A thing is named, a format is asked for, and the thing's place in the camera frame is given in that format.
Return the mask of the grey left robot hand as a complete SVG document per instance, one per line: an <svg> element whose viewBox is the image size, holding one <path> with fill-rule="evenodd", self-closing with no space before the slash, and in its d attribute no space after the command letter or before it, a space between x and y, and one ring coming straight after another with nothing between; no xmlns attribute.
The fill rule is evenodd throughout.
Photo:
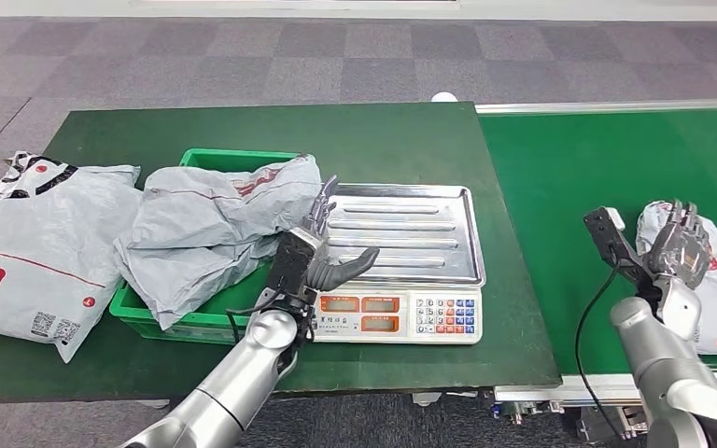
<svg viewBox="0 0 717 448"><path fill-rule="evenodd" d="M368 247L358 257L348 262L336 262L329 256L326 229L330 214L336 208L336 202L331 197L337 190L338 184L337 175L332 175L323 183L301 224L301 227L316 240L316 251L307 267L305 285L320 292L332 291L366 273L374 265L380 253L379 247Z"/></svg>

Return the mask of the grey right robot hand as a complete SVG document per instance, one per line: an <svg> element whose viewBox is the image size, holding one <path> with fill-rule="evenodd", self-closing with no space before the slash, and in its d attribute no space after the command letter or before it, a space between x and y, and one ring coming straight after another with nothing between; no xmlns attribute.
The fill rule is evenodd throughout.
<svg viewBox="0 0 717 448"><path fill-rule="evenodd" d="M695 289L710 266L710 237L695 203L674 199L644 259L655 274L669 275Z"/></svg>

